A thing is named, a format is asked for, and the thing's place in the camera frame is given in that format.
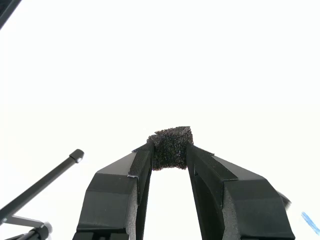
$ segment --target black sponge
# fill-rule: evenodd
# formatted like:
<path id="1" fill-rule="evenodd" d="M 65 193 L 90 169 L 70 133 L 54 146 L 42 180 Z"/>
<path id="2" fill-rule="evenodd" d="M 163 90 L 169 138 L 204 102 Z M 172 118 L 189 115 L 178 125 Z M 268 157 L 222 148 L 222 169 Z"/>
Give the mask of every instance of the black sponge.
<path id="1" fill-rule="evenodd" d="M 156 131 L 147 142 L 154 143 L 153 170 L 187 168 L 187 143 L 194 144 L 189 126 Z"/>

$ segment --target black plastic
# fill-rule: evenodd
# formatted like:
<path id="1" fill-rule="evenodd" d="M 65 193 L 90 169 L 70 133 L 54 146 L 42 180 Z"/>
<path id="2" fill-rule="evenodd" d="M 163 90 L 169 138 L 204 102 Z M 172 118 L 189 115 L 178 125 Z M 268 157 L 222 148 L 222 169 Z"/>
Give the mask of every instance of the black plastic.
<path id="1" fill-rule="evenodd" d="M 282 197 L 262 176 L 189 144 L 203 240 L 294 240 Z"/>
<path id="2" fill-rule="evenodd" d="M 99 170 L 89 184 L 73 240 L 142 240 L 154 145 Z"/>

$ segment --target white background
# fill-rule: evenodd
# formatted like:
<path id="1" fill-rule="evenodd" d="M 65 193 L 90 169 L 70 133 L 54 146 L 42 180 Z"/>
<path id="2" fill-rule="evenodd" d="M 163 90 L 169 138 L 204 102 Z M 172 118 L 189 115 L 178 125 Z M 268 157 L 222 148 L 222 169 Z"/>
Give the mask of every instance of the white background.
<path id="1" fill-rule="evenodd" d="M 0 207 L 75 149 L 17 215 L 71 240 L 94 173 L 154 131 L 266 177 L 318 236 L 319 1 L 24 0 L 0 30 Z M 29 228 L 4 224 L 0 239 Z M 145 240 L 201 239 L 188 172 L 151 176 Z"/>

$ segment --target black stand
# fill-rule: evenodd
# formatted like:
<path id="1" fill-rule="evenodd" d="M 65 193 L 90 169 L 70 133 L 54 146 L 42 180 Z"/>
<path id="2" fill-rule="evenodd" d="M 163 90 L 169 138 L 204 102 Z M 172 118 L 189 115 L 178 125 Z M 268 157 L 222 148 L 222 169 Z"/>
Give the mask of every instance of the black stand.
<path id="1" fill-rule="evenodd" d="M 24 205 L 31 201 L 36 195 L 44 190 L 56 178 L 63 174 L 67 169 L 76 163 L 79 163 L 84 157 L 84 152 L 80 149 L 75 150 L 60 165 L 50 171 L 47 175 L 29 187 L 26 191 L 16 197 L 8 205 L 0 210 L 0 226 L 2 224 L 13 224 L 26 227 L 33 227 L 27 234 L 18 235 L 7 240 L 45 240 L 52 232 L 49 223 L 43 223 L 38 220 L 15 216 Z"/>

